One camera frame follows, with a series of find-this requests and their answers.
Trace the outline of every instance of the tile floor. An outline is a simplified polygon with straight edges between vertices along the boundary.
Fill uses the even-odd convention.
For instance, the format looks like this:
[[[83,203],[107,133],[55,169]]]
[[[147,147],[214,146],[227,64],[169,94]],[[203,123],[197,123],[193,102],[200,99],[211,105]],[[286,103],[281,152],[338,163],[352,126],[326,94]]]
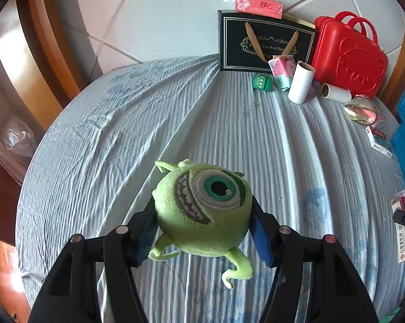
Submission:
[[[18,267],[16,248],[0,241],[0,302],[17,323],[27,323],[30,307]]]
[[[233,8],[223,0],[56,1],[77,61],[90,81],[139,62],[217,53],[217,10]],[[309,22],[342,10],[369,19],[393,69],[405,27],[396,0],[281,1],[287,13]]]

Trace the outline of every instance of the metal screw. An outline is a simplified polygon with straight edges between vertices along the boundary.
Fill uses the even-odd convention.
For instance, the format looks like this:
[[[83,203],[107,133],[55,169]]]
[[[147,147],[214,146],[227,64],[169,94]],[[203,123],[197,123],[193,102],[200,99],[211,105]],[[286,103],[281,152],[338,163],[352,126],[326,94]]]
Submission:
[[[336,240],[337,239],[335,238],[335,236],[332,236],[331,234],[325,236],[325,241],[327,243],[334,244],[336,242]]]
[[[117,234],[125,234],[128,231],[129,231],[128,226],[121,225],[121,226],[116,228],[116,233]]]
[[[70,241],[71,243],[78,243],[79,241],[81,241],[81,239],[83,238],[83,236],[81,234],[74,234]]]
[[[290,234],[291,229],[288,226],[281,226],[279,228],[279,232],[282,233],[282,234]]]

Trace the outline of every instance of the embroidered mouth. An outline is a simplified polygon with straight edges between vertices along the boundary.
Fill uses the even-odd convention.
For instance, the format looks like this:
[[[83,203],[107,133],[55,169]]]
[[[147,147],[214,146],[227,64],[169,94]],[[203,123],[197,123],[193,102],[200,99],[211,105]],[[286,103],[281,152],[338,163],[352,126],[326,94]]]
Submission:
[[[205,225],[210,223],[210,219],[201,211],[190,189],[189,172],[184,173],[177,180],[175,192],[180,209],[187,217]]]

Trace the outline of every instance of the curtain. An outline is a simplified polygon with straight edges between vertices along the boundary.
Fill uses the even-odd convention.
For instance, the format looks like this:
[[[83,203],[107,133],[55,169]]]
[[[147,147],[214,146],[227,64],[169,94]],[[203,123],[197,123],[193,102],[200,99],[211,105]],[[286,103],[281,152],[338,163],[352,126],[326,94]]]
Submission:
[[[36,142],[39,143],[44,135],[44,130],[16,92],[0,60],[0,163],[21,185],[30,159],[12,153],[2,142],[2,128],[14,115],[29,125],[34,132]]]

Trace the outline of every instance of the white paper tube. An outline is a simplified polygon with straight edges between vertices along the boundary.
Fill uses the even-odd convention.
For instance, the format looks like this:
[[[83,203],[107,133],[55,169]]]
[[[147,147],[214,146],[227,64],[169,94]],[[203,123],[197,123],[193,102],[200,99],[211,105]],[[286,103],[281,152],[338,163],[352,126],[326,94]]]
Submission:
[[[314,75],[315,68],[307,63],[298,62],[288,94],[288,98],[291,102],[297,104],[304,103]]]
[[[348,103],[352,99],[350,91],[330,84],[322,85],[322,96],[331,101],[340,103]]]

